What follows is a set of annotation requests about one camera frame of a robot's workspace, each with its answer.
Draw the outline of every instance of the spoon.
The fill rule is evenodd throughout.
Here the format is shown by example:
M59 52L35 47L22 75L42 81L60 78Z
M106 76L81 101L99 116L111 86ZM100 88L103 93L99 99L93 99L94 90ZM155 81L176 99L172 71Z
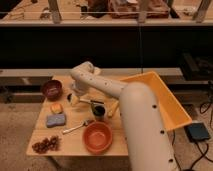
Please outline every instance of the spoon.
M78 128L81 128L81 127L83 127L83 126L87 126L87 125L89 125L89 124L92 123L92 122L94 122L94 120L92 120L92 119L87 119L87 120L85 120L85 121L84 121L81 125L79 125L79 126L76 126L76 127L74 127L74 128L70 128L70 129L66 129L66 130L62 131L62 134L67 134L67 133L72 132L72 131L74 131L74 130L76 130L76 129L78 129Z

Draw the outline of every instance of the floor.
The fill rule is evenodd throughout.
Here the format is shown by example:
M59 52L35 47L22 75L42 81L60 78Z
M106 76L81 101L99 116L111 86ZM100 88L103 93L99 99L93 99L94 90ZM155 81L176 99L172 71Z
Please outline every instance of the floor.
M40 171L44 170L44 168L45 171L56 170L46 158L29 157L25 154L40 108L41 103L0 103L0 170ZM202 116L193 114L193 111L189 112L192 112L192 117L197 117L199 121L205 122L209 133L213 136L213 131L209 129L210 111ZM183 129L178 129L175 133L174 151L176 158L181 168L187 169L200 156L200 153L194 144L189 143ZM169 137L172 141L172 132L169 133ZM208 157L213 159L213 141L209 140L208 143L210 145ZM63 167L69 167L73 171L131 170L127 157L112 157L107 159L103 157L58 157L56 160ZM202 159L195 165L194 169L196 171L212 171L213 164L206 159Z

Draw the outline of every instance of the orange plastic bin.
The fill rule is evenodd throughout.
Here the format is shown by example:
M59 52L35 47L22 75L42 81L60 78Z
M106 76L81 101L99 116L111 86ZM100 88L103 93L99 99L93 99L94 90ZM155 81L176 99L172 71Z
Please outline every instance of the orange plastic bin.
M191 117L155 72L137 74L121 79L125 82L143 82L150 86L158 98L163 122L167 131L192 123Z

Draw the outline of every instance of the brown bowl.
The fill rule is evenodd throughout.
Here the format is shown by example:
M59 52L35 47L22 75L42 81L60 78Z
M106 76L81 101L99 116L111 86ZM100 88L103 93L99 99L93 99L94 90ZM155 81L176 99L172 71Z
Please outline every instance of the brown bowl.
M85 128L83 142L91 153L103 153L112 144L112 130L104 122L93 122Z
M62 95L62 84L58 80L50 80L41 87L41 92L50 101L59 99Z

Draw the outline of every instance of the cup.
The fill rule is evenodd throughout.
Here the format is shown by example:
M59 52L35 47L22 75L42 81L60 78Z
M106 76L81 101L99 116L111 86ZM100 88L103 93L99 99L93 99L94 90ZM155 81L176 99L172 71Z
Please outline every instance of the cup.
M91 103L91 109L97 121L104 121L105 108L103 105L94 105Z

